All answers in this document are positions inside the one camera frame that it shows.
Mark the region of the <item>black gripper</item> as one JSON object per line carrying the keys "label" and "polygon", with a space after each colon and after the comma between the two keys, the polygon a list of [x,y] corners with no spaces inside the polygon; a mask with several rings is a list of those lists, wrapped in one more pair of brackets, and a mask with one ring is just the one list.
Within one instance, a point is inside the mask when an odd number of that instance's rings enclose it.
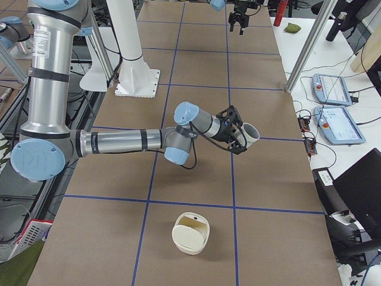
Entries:
{"label": "black gripper", "polygon": [[228,23],[230,25],[229,31],[232,32],[234,29],[234,25],[237,22],[237,18],[239,17],[240,31],[239,34],[243,35],[245,29],[249,25],[249,17],[250,14],[247,14],[247,9],[256,9],[256,1],[255,0],[236,0],[235,6],[233,9],[233,13],[229,14]]}
{"label": "black gripper", "polygon": [[228,151],[239,155],[247,150],[247,146],[236,141],[234,136],[237,132],[242,131],[242,125],[243,122],[241,120],[233,121],[231,126],[225,126],[224,124],[221,124],[220,121],[220,128],[217,134],[213,136],[213,139],[218,142],[228,143]]}

